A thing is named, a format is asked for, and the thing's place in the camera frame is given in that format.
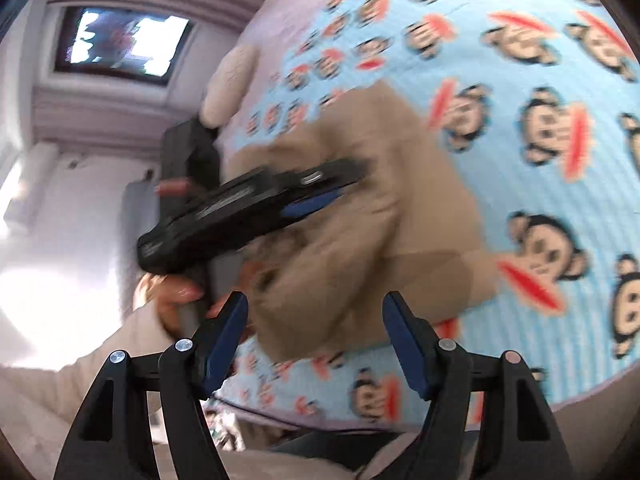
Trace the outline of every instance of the fingernail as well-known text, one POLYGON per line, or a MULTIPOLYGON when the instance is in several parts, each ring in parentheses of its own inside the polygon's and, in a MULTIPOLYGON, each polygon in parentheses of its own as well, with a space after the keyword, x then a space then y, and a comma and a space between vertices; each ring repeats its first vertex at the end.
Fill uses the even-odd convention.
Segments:
POLYGON ((186 286, 183 290, 178 292, 182 298, 187 298, 188 300, 197 300, 201 298, 204 292, 202 292, 199 288, 194 286, 186 286))

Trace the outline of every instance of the air conditioner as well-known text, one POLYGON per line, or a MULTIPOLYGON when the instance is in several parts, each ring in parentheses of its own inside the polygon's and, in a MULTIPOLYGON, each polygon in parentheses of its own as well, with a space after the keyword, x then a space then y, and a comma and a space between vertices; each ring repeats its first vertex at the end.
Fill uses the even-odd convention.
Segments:
POLYGON ((21 161, 20 181, 4 213, 4 222, 12 234, 31 232, 59 156, 56 144, 39 142, 21 161))

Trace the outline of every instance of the beige sleeve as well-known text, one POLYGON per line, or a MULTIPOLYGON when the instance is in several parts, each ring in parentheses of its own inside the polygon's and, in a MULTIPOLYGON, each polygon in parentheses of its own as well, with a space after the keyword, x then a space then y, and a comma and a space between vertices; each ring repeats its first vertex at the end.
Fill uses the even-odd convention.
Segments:
POLYGON ((95 376, 114 350, 132 357, 164 351, 172 344, 153 303, 137 309, 100 348, 55 372, 26 368, 0 368, 0 377, 26 397, 71 424, 95 376))

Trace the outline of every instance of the pink fabric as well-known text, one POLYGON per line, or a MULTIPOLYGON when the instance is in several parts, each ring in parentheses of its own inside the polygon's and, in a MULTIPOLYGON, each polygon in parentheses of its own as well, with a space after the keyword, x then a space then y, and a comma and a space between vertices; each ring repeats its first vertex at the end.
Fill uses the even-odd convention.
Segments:
POLYGON ((233 153, 230 145, 236 129, 244 130, 260 97, 269 87, 286 52, 299 46, 314 16, 328 0, 266 0, 238 39, 238 44, 253 43, 260 47, 260 58, 254 79, 242 101, 240 111, 223 130, 220 142, 225 162, 233 153))

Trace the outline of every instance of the bedsheet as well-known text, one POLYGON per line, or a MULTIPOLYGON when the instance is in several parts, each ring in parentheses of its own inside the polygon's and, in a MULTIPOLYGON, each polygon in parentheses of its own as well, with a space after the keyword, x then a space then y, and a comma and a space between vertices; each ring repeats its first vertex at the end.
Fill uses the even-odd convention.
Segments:
MULTIPOLYGON (((228 129, 229 152, 270 142, 342 92, 384 78, 449 150, 502 277, 496 298, 440 329, 471 352, 520 352, 556 405, 636 361, 640 72, 598 1, 317 4, 300 16, 268 9, 292 20, 288 36, 270 40, 286 53, 280 62, 268 54, 228 129), (267 65, 277 68, 268 77, 267 65)), ((220 396, 302 426, 421 424, 425 407, 391 348, 367 352, 274 364, 249 341, 220 396)))

